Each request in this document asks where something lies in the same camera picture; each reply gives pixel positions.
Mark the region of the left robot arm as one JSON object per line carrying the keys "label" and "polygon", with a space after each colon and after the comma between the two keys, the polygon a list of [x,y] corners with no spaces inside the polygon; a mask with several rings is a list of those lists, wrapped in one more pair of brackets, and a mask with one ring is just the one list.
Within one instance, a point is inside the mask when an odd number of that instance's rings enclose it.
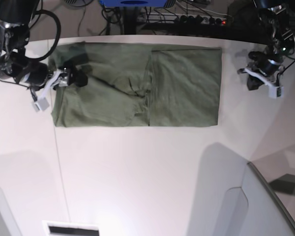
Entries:
{"label": "left robot arm", "polygon": [[279,88],[281,77],[290,67],[283,65],[284,59],[295,62],[292,57],[295,53],[295,36],[290,29],[289,15],[283,0],[255,0],[253,3],[269,42],[262,52],[249,52],[251,62],[239,72],[248,74],[249,90],[257,90],[267,82]]}

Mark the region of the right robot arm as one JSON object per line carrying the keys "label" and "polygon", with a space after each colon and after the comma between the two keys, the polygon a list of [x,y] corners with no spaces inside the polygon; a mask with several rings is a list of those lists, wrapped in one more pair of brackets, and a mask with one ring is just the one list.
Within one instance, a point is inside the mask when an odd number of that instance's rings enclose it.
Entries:
{"label": "right robot arm", "polygon": [[[51,11],[38,9],[37,0],[1,0],[0,1],[0,81],[13,79],[13,84],[39,91],[52,77],[55,87],[66,87],[75,84],[84,87],[88,77],[67,60],[59,68],[50,70],[43,60],[55,51],[61,34],[59,18]],[[47,15],[56,24],[56,38],[50,50],[38,58],[26,56],[26,46],[30,39],[31,21],[34,17]]]}

